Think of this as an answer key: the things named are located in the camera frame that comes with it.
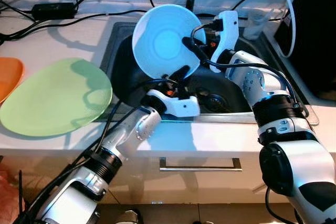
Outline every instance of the kitchen sink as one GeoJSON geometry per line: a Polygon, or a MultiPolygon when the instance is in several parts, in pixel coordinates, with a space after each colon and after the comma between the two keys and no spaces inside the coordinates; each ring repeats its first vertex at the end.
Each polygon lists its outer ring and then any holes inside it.
{"type": "MultiPolygon", "coordinates": [[[[100,66],[111,80],[113,99],[110,107],[98,118],[98,121],[105,121],[119,100],[122,101],[122,104],[118,108],[114,120],[121,119],[132,107],[138,106],[144,95],[154,87],[143,87],[130,94],[131,89],[137,84],[151,79],[139,68],[132,52],[132,34],[135,25],[136,23],[118,22],[113,27],[100,66]]],[[[207,38],[213,36],[213,34],[207,34],[207,38]]],[[[264,36],[253,42],[240,37],[235,50],[243,50],[255,55],[270,66],[282,71],[280,64],[275,60],[274,52],[267,46],[267,40],[264,36]]],[[[206,67],[199,66],[185,80],[185,83],[189,93],[198,98],[201,107],[200,116],[177,118],[172,115],[163,115],[163,121],[256,123],[242,91],[233,82],[225,79],[223,73],[214,73],[206,67]]],[[[312,120],[310,123],[313,125],[318,123],[311,108],[306,106],[305,112],[312,120]]]]}

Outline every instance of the sink drain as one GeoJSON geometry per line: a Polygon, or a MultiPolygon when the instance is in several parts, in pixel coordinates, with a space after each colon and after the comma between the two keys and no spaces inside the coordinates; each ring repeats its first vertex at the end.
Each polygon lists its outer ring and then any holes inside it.
{"type": "Polygon", "coordinates": [[[210,94],[204,102],[204,107],[215,113],[229,113],[227,103],[223,97],[218,94],[210,94]]]}
{"type": "Polygon", "coordinates": [[[231,113],[227,101],[219,94],[210,93],[209,90],[198,88],[196,90],[198,101],[207,110],[213,113],[231,113]]]}

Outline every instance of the orange plate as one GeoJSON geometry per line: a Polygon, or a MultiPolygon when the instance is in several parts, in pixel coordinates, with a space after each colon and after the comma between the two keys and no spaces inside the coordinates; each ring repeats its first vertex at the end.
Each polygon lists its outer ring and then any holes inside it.
{"type": "Polygon", "coordinates": [[[19,59],[0,57],[0,103],[19,85],[24,72],[19,59]]]}

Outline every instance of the white cabinet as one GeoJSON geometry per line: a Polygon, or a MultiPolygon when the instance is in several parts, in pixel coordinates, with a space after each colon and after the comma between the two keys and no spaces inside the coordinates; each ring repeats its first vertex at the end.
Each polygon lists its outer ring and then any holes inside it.
{"type": "MultiPolygon", "coordinates": [[[[173,168],[180,170],[178,172],[160,171],[159,157],[131,158],[125,162],[112,180],[110,192],[107,192],[102,203],[264,202],[265,187],[262,186],[258,153],[238,153],[234,158],[239,158],[241,172],[236,171],[239,167],[233,170],[226,168],[233,167],[232,158],[167,157],[166,164],[161,162],[161,170],[173,168]],[[186,169],[203,171],[181,171],[186,169]]],[[[20,169],[23,171],[24,197],[30,201],[72,160],[73,158],[66,157],[8,156],[3,159],[2,167],[6,166],[15,179],[17,179],[18,171],[20,169]]],[[[284,196],[272,194],[270,201],[287,202],[287,199],[284,196]]]]}
{"type": "MultiPolygon", "coordinates": [[[[178,172],[160,171],[159,157],[132,158],[120,168],[110,190],[122,204],[264,202],[258,154],[239,157],[241,172],[237,167],[217,168],[232,167],[232,158],[168,157],[166,167],[173,166],[178,172]],[[181,171],[184,169],[202,172],[181,171]]],[[[270,196],[270,201],[288,202],[276,194],[270,196]]]]}

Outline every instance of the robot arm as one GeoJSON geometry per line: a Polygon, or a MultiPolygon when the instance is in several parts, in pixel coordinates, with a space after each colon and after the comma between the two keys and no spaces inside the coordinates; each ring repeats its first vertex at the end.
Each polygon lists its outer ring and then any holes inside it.
{"type": "MultiPolygon", "coordinates": [[[[38,213],[33,217],[37,223],[97,223],[97,202],[108,191],[110,182],[122,164],[161,122],[160,114],[197,116],[200,113],[196,97],[168,97],[158,90],[150,90],[142,104],[104,138],[99,150],[91,152],[88,162],[74,170],[38,207],[38,213]]],[[[28,222],[26,216],[19,217],[15,224],[33,223],[28,222]]],[[[136,219],[136,215],[130,215],[129,222],[124,220],[121,223],[135,224],[131,219],[136,219]]]]}
{"type": "MultiPolygon", "coordinates": [[[[230,64],[261,61],[238,51],[230,64]]],[[[335,221],[333,159],[304,118],[300,105],[290,97],[286,85],[262,68],[229,68],[225,77],[241,88],[258,123],[258,142],[263,145],[259,161],[265,184],[287,196],[304,223],[335,221]]]]}

